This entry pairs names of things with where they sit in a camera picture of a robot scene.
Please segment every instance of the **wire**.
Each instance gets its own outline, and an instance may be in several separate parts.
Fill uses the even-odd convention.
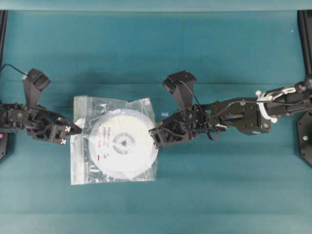
[[[299,102],[295,102],[295,103],[283,103],[283,102],[279,102],[279,101],[244,101],[244,100],[232,101],[224,109],[215,113],[214,115],[211,115],[211,117],[216,117],[216,116],[220,115],[221,113],[223,113],[224,111],[226,111],[232,104],[241,103],[241,102],[244,102],[244,103],[276,103],[276,104],[282,104],[284,106],[295,106],[295,105],[299,105],[299,104],[303,103],[303,101],[299,101]]]
[[[197,99],[195,93],[190,89],[190,87],[189,87],[185,82],[183,82],[183,81],[181,81],[181,80],[178,80],[177,82],[180,82],[181,84],[183,84],[183,85],[189,90],[189,92],[193,95],[193,97],[195,98],[196,102],[198,103],[198,107],[199,107],[201,113],[203,113],[204,115],[207,115],[207,113],[205,113],[205,112],[203,111],[203,109],[201,108],[201,104],[199,103],[199,101],[198,101],[198,99]]]
[[[17,72],[23,74],[23,75],[27,75],[25,72],[21,71],[20,69],[16,68],[15,66],[13,66],[12,64],[10,63],[5,63],[1,68],[0,68],[0,72],[6,67],[6,66],[9,66],[9,67],[12,67],[13,69],[15,69]]]
[[[183,82],[181,80],[178,80],[177,82],[180,82],[181,84],[183,84],[189,90],[189,92],[193,95],[193,97],[195,98],[196,102],[198,103],[198,107],[199,107],[200,111],[204,115],[208,116],[209,114],[203,111],[203,109],[201,108],[200,102],[198,101],[195,93],[190,89],[190,87],[185,82]],[[299,101],[299,102],[295,102],[295,103],[283,103],[283,102],[279,102],[279,101],[245,101],[245,100],[242,99],[240,101],[232,101],[232,102],[230,102],[224,109],[222,109],[221,111],[215,113],[214,115],[210,115],[210,116],[211,117],[216,117],[216,116],[220,115],[221,113],[223,113],[224,111],[226,111],[228,108],[230,108],[230,106],[232,104],[241,103],[241,102],[244,102],[244,103],[276,103],[276,104],[282,104],[284,106],[295,106],[295,105],[299,105],[299,104],[303,103],[303,101]]]

